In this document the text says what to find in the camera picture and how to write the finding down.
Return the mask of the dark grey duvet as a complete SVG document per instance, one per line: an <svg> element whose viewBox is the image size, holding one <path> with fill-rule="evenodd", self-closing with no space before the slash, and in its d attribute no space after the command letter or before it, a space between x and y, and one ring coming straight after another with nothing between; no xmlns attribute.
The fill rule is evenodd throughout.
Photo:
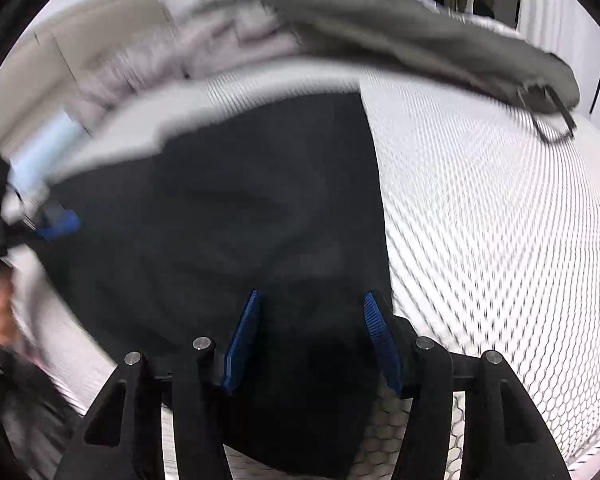
<svg viewBox="0 0 600 480"><path fill-rule="evenodd" d="M570 66L527 41L505 36L417 0L260 0L325 35L395 56L418 72L464 84L541 114L572 110L580 89Z"/></svg>

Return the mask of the white honeycomb mattress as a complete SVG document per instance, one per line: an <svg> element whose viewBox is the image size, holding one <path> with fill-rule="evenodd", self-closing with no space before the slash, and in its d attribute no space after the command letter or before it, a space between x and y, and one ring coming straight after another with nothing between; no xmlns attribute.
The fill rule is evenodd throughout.
<svg viewBox="0 0 600 480"><path fill-rule="evenodd" d="M503 353L574 478L600 470L600 132L545 145L529 116L419 76L278 61L130 99L56 168L59 182L158 154L179 133L293 96L356 92L374 141L396 314L451 351ZM12 257L48 369L91 402L114 359L34 250Z"/></svg>

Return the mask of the black pants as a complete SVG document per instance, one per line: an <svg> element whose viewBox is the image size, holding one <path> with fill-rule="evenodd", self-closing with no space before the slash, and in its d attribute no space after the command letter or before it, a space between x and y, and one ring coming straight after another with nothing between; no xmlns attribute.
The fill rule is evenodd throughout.
<svg viewBox="0 0 600 480"><path fill-rule="evenodd" d="M172 136L158 154L54 185L81 220L33 250L108 356L173 375L199 336L222 356L255 289L259 322L224 444L346 478L379 370L363 318L388 292L379 177L356 92L293 96Z"/></svg>

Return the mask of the light grey crumpled blanket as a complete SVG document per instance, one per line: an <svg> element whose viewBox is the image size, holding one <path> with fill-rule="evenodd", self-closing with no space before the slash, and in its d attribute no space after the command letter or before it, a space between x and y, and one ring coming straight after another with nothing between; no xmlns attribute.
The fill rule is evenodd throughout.
<svg viewBox="0 0 600 480"><path fill-rule="evenodd" d="M92 131L131 96L301 51L294 26L259 0L213 0L106 56L76 84L69 117Z"/></svg>

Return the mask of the white curtain right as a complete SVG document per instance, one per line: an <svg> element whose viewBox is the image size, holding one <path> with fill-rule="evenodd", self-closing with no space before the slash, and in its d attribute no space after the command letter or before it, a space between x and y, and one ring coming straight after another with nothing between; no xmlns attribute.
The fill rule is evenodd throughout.
<svg viewBox="0 0 600 480"><path fill-rule="evenodd" d="M580 88L577 111L600 129L600 26L577 0L520 0L518 32L568 63Z"/></svg>

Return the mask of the light blue bolster pillow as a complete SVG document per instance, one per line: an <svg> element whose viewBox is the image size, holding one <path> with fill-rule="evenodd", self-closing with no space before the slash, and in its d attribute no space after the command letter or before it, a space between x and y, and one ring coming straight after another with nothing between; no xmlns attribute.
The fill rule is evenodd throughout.
<svg viewBox="0 0 600 480"><path fill-rule="evenodd" d="M66 112L58 112L38 127L12 156L10 184L20 193L29 193L87 136L87 130L79 122Z"/></svg>

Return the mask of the beige upholstered headboard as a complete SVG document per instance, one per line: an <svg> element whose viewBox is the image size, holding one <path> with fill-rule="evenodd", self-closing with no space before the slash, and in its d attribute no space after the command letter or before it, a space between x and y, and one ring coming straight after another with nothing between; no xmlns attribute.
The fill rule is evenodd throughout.
<svg viewBox="0 0 600 480"><path fill-rule="evenodd" d="M21 36L0 68L0 151L14 154L109 53L168 21L159 0L88 0Z"/></svg>

